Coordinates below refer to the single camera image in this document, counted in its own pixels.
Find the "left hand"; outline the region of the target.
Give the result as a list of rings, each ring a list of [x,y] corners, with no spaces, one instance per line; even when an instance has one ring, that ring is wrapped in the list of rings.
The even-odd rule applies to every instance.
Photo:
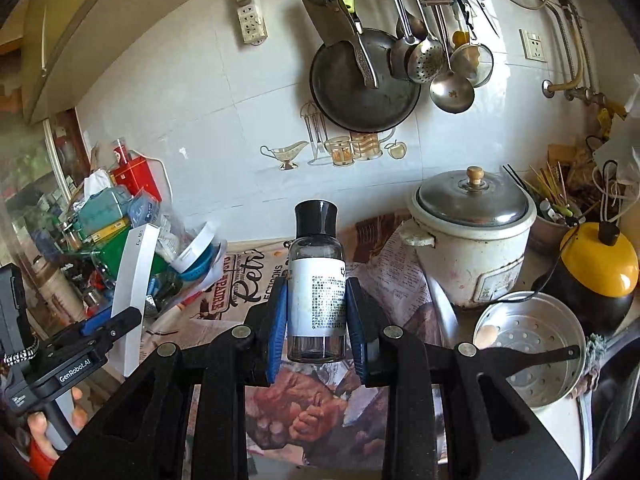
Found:
[[[73,387],[70,393],[74,399],[74,409],[72,411],[72,422],[70,423],[77,431],[84,428],[88,422],[87,412],[80,406],[79,401],[82,399],[81,388]],[[50,460],[57,460],[60,457],[58,449],[52,444],[47,437],[49,422],[43,412],[35,412],[27,417],[27,425],[32,435],[32,440],[38,446],[43,455]]]

